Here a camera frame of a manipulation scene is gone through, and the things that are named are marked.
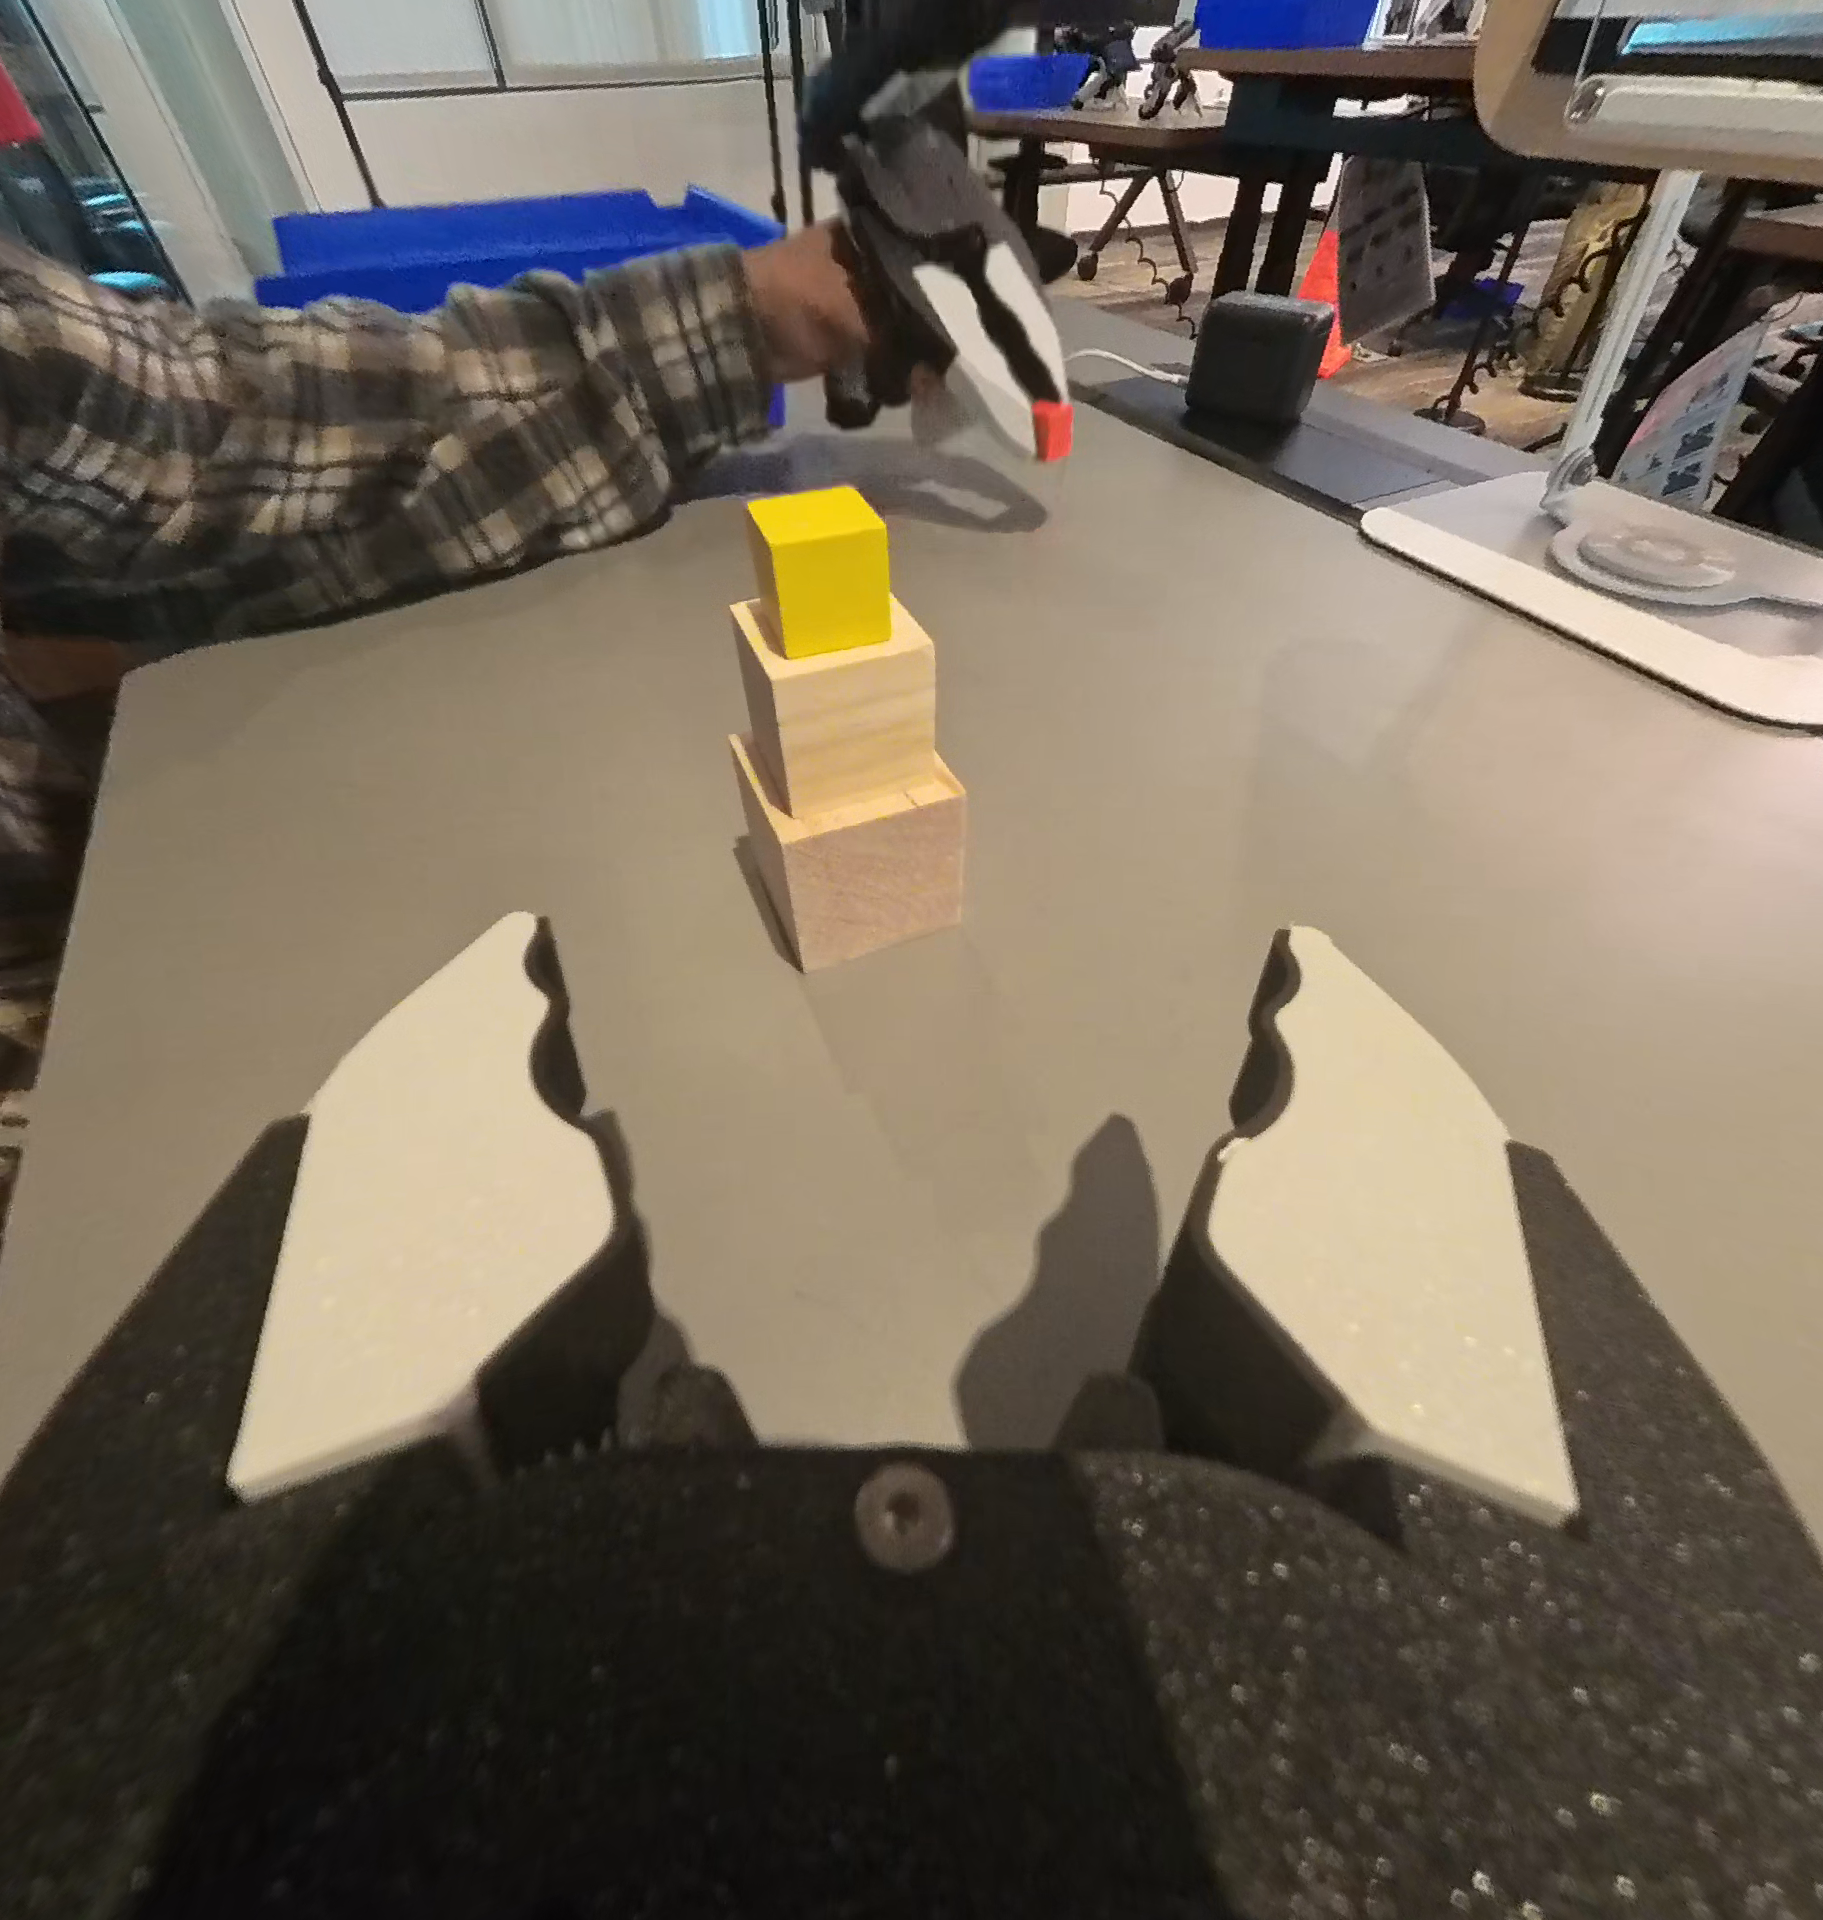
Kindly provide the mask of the black office chair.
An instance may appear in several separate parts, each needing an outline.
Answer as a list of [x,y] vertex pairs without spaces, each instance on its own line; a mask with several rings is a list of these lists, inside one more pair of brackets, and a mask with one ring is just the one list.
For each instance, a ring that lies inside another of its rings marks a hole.
[[1040,280],[1056,283],[1074,272],[1078,245],[1074,238],[1044,222],[1042,194],[1048,179],[1064,168],[1060,155],[1036,138],[1022,138],[1010,152],[988,161],[1006,219],[1020,230],[1028,244]]

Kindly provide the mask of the large blue plastic bin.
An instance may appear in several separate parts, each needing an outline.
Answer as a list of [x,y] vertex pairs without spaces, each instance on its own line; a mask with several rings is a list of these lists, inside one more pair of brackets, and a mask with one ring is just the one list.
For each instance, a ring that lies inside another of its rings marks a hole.
[[254,297],[268,310],[350,300],[430,316],[462,285],[498,289],[532,275],[578,285],[642,260],[694,247],[754,249],[780,233],[772,215],[696,183],[678,200],[624,188],[288,212],[274,219],[278,266],[254,281]]

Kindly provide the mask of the blue plastic crate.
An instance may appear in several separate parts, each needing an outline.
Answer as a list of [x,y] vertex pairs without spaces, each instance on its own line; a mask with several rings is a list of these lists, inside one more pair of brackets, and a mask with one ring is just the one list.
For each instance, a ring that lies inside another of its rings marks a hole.
[[1355,49],[1379,2],[1197,2],[1197,45],[1209,51]]

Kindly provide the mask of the small black toy robot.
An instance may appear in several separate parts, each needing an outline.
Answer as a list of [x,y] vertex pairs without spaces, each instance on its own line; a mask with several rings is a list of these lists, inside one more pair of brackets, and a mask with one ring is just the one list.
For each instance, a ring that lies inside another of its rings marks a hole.
[[1062,22],[1052,27],[1052,49],[1086,60],[1086,74],[1076,86],[1068,108],[1080,113],[1123,110],[1133,103],[1139,122],[1151,122],[1163,111],[1185,113],[1201,110],[1197,76],[1181,64],[1181,54],[1197,40],[1197,19],[1183,15],[1137,51],[1137,27],[1115,22],[1109,26],[1074,26]]

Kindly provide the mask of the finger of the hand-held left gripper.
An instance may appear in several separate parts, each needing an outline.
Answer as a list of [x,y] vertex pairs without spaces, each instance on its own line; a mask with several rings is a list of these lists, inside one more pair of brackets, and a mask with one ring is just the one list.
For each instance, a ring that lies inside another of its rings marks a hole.
[[916,283],[952,357],[1004,363],[1032,402],[1072,402],[1060,329],[1024,263],[990,261],[972,278],[922,261]]
[[1002,361],[970,356],[954,356],[948,368],[920,361],[910,372],[908,393],[922,445],[982,434],[1014,454],[1032,454],[1032,398]]

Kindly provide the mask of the yellow wooden cube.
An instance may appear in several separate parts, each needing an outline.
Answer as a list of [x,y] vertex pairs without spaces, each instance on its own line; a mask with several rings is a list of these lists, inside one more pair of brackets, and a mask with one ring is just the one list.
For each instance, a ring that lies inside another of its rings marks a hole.
[[764,613],[786,659],[892,638],[888,527],[854,486],[756,496],[748,538]]

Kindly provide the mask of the person's left forearm plaid sleeve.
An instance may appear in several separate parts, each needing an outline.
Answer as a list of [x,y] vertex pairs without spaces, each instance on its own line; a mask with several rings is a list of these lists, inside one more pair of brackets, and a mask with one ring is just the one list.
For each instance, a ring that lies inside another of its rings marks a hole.
[[0,655],[314,626],[654,530],[770,427],[748,266],[700,245],[422,314],[200,310],[0,233]]

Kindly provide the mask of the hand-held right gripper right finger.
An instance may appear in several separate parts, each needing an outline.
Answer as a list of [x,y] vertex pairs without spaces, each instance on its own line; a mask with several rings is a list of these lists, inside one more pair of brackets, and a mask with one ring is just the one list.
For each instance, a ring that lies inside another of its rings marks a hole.
[[1279,928],[1133,1348],[1167,1447],[1361,1527],[1425,1483],[1575,1524],[1511,1146],[1419,1020],[1323,929]]

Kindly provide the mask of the printed paper sign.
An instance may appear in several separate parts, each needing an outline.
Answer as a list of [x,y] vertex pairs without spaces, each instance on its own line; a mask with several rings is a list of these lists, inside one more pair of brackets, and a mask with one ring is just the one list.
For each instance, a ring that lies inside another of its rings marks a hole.
[[1347,345],[1425,314],[1435,295],[1425,172],[1347,155],[1337,181],[1337,323]]

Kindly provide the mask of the medium wooden cube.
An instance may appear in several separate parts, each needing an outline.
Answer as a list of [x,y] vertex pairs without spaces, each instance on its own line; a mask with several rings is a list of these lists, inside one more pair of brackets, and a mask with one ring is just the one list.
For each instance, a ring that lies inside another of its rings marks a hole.
[[754,597],[732,605],[732,632],[750,753],[786,813],[810,817],[930,777],[936,653],[898,595],[890,597],[886,640],[844,650],[782,653]]

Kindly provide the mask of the white tablet stand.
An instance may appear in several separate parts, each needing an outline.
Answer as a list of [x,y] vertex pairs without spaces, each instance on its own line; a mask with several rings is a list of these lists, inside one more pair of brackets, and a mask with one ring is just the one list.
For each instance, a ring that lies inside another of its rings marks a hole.
[[1615,487],[1595,454],[1697,175],[1663,172],[1545,473],[1361,516],[1375,547],[1739,721],[1823,734],[1823,552]]

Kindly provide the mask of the person's left hand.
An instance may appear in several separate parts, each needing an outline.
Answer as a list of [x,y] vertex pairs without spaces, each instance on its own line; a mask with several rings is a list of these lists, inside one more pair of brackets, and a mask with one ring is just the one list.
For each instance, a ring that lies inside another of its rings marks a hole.
[[874,348],[848,224],[826,219],[742,254],[750,310],[776,386],[858,368]]

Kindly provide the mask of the tablet screen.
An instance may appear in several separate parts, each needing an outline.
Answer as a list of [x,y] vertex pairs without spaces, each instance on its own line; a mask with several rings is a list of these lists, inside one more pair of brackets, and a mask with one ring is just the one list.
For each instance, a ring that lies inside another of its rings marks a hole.
[[1823,2],[1493,2],[1471,80],[1517,155],[1823,188]]

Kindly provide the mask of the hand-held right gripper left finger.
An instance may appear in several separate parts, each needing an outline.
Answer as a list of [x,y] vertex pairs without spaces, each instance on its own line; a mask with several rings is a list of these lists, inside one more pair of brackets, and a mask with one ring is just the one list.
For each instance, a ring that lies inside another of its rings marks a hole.
[[490,923],[302,1117],[230,1490],[256,1503],[464,1432],[500,1469],[596,1445],[656,1304],[550,923]]

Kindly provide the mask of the large wooden cube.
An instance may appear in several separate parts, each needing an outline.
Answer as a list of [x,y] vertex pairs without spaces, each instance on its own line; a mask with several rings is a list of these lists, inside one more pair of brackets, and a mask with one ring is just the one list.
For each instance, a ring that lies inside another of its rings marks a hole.
[[730,734],[750,871],[792,961],[824,971],[964,920],[968,791],[942,756],[922,779],[794,816]]

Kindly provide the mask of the black cube-shaped device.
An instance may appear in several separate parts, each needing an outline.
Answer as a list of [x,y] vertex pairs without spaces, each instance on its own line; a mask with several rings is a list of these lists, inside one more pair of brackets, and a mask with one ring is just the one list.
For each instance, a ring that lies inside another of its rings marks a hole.
[[1261,427],[1295,425],[1335,320],[1329,300],[1249,289],[1215,295],[1195,334],[1183,390],[1187,412]]

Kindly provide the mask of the small blue plastic bin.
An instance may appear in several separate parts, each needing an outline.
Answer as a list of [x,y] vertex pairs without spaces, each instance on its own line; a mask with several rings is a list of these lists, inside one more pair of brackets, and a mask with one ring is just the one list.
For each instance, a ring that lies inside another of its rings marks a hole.
[[1091,72],[1086,51],[986,54],[970,62],[964,91],[976,113],[1042,113],[1072,105]]

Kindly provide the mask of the person's plaid shirt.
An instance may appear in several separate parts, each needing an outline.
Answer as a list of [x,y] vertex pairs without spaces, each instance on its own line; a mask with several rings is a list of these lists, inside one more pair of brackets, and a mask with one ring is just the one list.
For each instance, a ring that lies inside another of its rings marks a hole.
[[124,671],[104,640],[12,635],[0,603],[0,1257]]

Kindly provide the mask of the dark wooden desk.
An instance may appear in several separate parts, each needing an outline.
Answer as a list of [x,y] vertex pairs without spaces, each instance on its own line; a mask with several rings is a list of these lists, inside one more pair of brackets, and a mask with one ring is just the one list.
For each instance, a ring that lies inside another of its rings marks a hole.
[[1185,81],[1221,80],[1219,108],[1133,103],[1086,108],[970,108],[968,129],[1016,145],[996,158],[1006,214],[1040,228],[1048,183],[1111,183],[1111,204],[1074,273],[1093,280],[1103,245],[1121,233],[1147,186],[1177,212],[1175,177],[1229,179],[1231,214],[1207,297],[1255,289],[1287,295],[1319,186],[1345,158],[1477,172],[1507,159],[1473,108],[1471,44],[1197,49],[1175,57]]

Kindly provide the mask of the printed leaflet card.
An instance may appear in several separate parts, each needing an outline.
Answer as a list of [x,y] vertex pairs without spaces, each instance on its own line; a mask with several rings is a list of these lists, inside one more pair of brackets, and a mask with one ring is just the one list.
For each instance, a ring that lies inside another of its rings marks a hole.
[[1767,334],[1761,317],[1685,368],[1643,416],[1611,483],[1687,513],[1703,512]]

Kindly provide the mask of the black metal stand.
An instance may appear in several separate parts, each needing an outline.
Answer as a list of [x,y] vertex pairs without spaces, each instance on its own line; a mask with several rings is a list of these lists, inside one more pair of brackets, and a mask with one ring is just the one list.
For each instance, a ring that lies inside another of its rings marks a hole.
[[802,155],[802,113],[810,77],[834,51],[838,2],[756,2],[758,72],[772,168],[772,215],[786,228],[816,222],[814,172]]

